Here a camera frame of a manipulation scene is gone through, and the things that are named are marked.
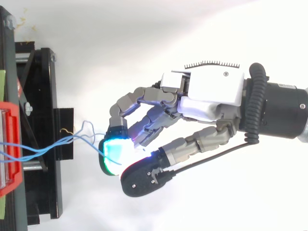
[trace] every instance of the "white plastic casing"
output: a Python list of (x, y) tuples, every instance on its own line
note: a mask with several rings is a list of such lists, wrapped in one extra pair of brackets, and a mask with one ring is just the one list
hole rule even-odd
[[(220, 112), (219, 104), (240, 106), (244, 84), (244, 73), (239, 68), (205, 65), (183, 71), (190, 72), (188, 96), (182, 96), (178, 112), (199, 121), (216, 121)], [(164, 74), (161, 87), (180, 88), (181, 73)]]
[(166, 72), (162, 76), (160, 87), (180, 88), (182, 73)]

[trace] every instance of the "black frame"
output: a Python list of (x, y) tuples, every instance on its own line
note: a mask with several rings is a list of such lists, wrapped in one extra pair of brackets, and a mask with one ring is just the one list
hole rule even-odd
[[(57, 108), (53, 51), (35, 50), (34, 42), (14, 42), (13, 30), (4, 26), (10, 15), (0, 6), (0, 69), (6, 70), (5, 100), (19, 104), (22, 144), (44, 148), (68, 136), (61, 128), (73, 130), (74, 109)], [(27, 62), (16, 64), (15, 53), (30, 53)], [(17, 77), (21, 91), (17, 90)], [(25, 103), (33, 107), (25, 113)], [(33, 154), (23, 152), (23, 156)], [(39, 224), (40, 214), (59, 218), (63, 212), (61, 160), (73, 159), (73, 143), (49, 150), (39, 161), (41, 170), (24, 172), (23, 183), (6, 196), (5, 220), (1, 231), (26, 231), (28, 225)]]

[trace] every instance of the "green tape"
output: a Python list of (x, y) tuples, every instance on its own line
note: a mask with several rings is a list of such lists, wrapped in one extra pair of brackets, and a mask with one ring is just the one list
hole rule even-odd
[[(5, 70), (0, 70), (0, 102), (4, 100)], [(5, 196), (0, 198), (0, 220), (5, 215)]]
[(0, 70), (0, 102), (4, 100), (5, 70)]
[(0, 198), (0, 220), (4, 219), (5, 215), (5, 196)]

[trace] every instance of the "serrated edge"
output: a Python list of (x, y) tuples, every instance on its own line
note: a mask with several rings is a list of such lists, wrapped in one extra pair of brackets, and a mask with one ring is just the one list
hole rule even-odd
[(190, 69), (198, 66), (205, 66), (205, 65), (217, 65), (217, 66), (228, 66), (228, 67), (234, 67), (234, 68), (240, 68), (239, 64), (236, 63), (226, 63), (226, 62), (220, 62), (220, 61), (202, 61), (198, 63), (193, 63), (193, 64), (187, 64), (184, 66), (185, 69)]

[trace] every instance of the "screw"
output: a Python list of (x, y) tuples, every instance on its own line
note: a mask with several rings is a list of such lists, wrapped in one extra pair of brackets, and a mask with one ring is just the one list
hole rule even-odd
[(57, 61), (57, 55), (56, 55), (56, 53), (52, 53), (52, 54), (51, 54), (51, 61), (52, 61), (52, 62), (56, 62), (56, 61)]
[(14, 30), (17, 27), (16, 18), (13, 15), (8, 15), (4, 20), (4, 25), (10, 30)]
[(25, 113), (27, 116), (31, 115), (31, 112), (33, 111), (33, 107), (31, 107), (29, 102), (25, 103)]

